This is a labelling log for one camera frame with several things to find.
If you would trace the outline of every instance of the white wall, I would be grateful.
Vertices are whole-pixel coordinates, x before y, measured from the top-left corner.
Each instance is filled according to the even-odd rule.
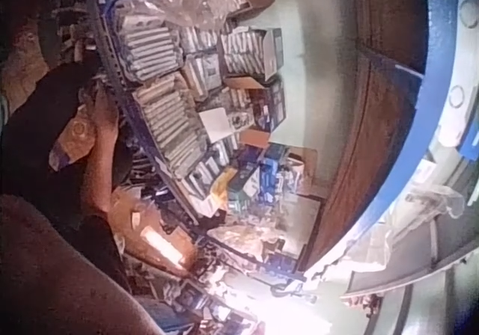
[[[334,179],[352,119],[355,22],[353,0],[276,0],[245,22],[282,28],[287,119],[272,141],[317,149],[322,183]]]

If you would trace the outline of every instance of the hand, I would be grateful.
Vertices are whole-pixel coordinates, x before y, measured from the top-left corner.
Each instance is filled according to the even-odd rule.
[[[97,82],[94,92],[95,100],[92,100],[90,92],[85,97],[85,103],[97,131],[97,139],[114,144],[118,138],[118,107],[106,92],[103,83]]]

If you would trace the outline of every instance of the blue box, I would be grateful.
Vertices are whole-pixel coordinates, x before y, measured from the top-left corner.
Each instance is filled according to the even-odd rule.
[[[272,205],[276,203],[276,183],[279,167],[288,154],[284,144],[271,143],[263,155],[260,166],[260,202]]]

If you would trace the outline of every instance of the light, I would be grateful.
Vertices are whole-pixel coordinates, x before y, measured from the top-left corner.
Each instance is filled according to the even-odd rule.
[[[183,261],[182,253],[176,249],[172,243],[163,238],[161,234],[155,231],[155,229],[150,226],[145,227],[141,231],[141,237],[178,268],[183,268],[181,265]]]
[[[265,323],[266,335],[327,335],[332,324],[289,299],[261,301],[255,309],[256,316]]]

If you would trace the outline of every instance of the man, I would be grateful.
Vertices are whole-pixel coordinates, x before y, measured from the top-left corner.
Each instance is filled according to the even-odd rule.
[[[101,85],[87,102],[96,130],[89,156],[59,172],[49,167],[79,90],[98,66],[88,58],[49,72],[1,135],[1,313],[3,324],[20,332],[162,333],[128,294],[107,222],[112,189],[128,174],[131,157],[118,141],[118,110]]]

